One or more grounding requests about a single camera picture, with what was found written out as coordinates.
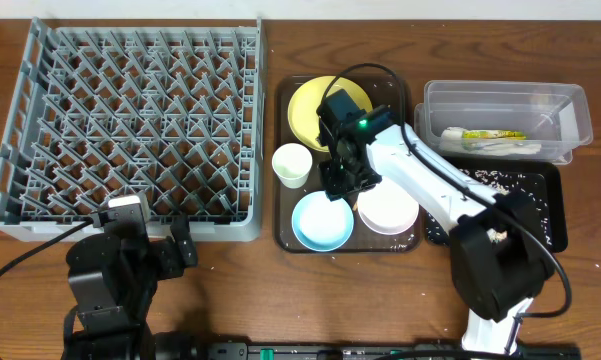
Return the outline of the white cup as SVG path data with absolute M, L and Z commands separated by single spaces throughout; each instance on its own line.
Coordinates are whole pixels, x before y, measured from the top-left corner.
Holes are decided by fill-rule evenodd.
M 313 158 L 309 149 L 297 143 L 280 146 L 272 157 L 275 175 L 290 189 L 300 188 L 306 183 L 312 165 Z

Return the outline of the grey dish rack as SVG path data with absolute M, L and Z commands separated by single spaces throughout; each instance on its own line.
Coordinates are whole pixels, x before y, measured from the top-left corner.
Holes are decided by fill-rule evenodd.
M 0 144 L 0 231 L 47 241 L 142 195 L 148 232 L 197 241 L 262 226 L 267 39 L 237 27 L 30 23 Z

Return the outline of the yellow green snack wrapper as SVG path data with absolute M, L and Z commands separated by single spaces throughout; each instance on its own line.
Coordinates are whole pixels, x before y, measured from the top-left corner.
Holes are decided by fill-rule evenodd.
M 510 130 L 464 130 L 461 138 L 525 140 L 526 135 L 522 132 Z

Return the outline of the pink bowl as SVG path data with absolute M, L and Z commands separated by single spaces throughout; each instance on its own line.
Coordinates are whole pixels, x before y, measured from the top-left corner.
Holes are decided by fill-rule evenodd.
M 381 235 L 408 230 L 419 214 L 419 204 L 388 177 L 372 189 L 360 192 L 356 205 L 363 223 Z

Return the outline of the clear plastic bin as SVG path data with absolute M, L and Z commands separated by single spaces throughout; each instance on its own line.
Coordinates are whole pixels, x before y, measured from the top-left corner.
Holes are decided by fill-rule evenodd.
M 439 149 L 449 127 L 522 132 L 541 145 L 532 155 L 484 156 Z M 590 144 L 593 127 L 584 89 L 576 84 L 432 80 L 416 106 L 414 130 L 443 156 L 530 160 L 568 164 L 572 152 Z

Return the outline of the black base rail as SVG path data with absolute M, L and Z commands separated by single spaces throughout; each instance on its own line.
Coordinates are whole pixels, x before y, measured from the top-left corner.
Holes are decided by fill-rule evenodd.
M 246 337 L 200 338 L 184 332 L 154 336 L 140 359 L 190 360 L 374 360 L 474 359 L 457 341 L 421 340 L 416 343 L 254 342 Z

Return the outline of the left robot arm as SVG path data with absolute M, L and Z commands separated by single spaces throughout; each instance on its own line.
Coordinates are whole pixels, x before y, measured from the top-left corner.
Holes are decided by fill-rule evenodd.
M 189 221 L 180 216 L 171 234 L 148 237 L 135 216 L 103 220 L 101 234 L 67 253 L 68 283 L 76 306 L 65 318 L 64 359 L 197 359 L 201 350 L 184 332 L 154 334 L 147 314 L 158 282 L 198 265 Z

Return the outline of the black waste tray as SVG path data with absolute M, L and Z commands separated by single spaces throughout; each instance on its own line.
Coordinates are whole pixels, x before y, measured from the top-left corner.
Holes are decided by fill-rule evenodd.
M 446 157 L 456 168 L 503 194 L 524 192 L 536 203 L 543 243 L 553 253 L 568 247 L 560 172 L 546 162 Z

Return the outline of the yellow plate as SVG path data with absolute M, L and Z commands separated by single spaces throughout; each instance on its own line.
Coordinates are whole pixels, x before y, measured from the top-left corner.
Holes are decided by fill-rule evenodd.
M 292 133 L 305 146 L 319 152 L 327 152 L 328 148 L 321 146 L 317 140 L 319 136 L 317 108 L 325 89 L 333 79 L 333 76 L 320 76 L 308 80 L 293 93 L 287 108 L 287 119 Z M 349 94 L 359 108 L 372 110 L 372 103 L 367 93 L 349 79 L 340 78 L 329 89 L 329 95 L 341 89 Z

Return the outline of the rice food waste pile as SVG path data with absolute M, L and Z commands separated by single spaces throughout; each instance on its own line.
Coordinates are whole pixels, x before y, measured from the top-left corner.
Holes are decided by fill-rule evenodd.
M 497 243 L 501 243 L 508 239 L 508 232 L 507 231 L 496 231 L 495 229 L 489 229 L 487 231 L 487 236 L 489 238 L 489 241 L 492 244 L 497 244 Z

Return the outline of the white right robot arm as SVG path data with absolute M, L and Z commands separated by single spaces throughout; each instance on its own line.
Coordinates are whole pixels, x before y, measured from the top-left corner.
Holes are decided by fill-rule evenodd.
M 452 280 L 470 309 L 463 350 L 515 354 L 521 322 L 555 271 L 534 201 L 459 171 L 386 106 L 367 112 L 338 90 L 323 96 L 317 114 L 318 140 L 330 153 L 320 165 L 328 198 L 384 180 L 410 195 L 449 237 Z

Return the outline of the blue bowl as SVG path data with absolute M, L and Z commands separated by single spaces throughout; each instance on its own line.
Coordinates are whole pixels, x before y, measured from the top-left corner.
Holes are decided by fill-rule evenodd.
M 330 252 L 343 246 L 354 230 L 354 215 L 344 199 L 331 201 L 325 191 L 304 196 L 294 207 L 291 226 L 307 249 Z

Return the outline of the dark brown serving tray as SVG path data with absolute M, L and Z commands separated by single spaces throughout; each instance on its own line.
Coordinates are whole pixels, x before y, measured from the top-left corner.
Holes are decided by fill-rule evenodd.
M 286 143 L 297 143 L 299 139 L 293 134 L 288 122 L 288 107 L 294 92 L 304 83 L 310 81 L 311 75 L 294 75 L 282 80 L 276 89 L 275 100 L 275 135 L 276 148 Z M 387 75 L 353 75 L 351 80 L 359 85 L 369 96 L 373 106 L 388 105 L 394 109 L 399 107 L 399 93 L 395 89 L 392 78 Z M 292 231 L 292 213 L 296 204 L 306 195 L 320 191 L 320 172 L 318 165 L 330 158 L 327 151 L 311 152 L 313 167 L 303 187 L 289 189 L 279 180 L 274 181 L 272 226 L 277 244 L 285 251 L 293 254 L 309 254 L 311 250 L 296 238 Z M 415 249 L 423 232 L 423 216 L 419 215 L 414 224 L 397 235 L 381 235 L 363 224 L 359 216 L 354 217 L 351 236 L 337 253 L 403 253 Z

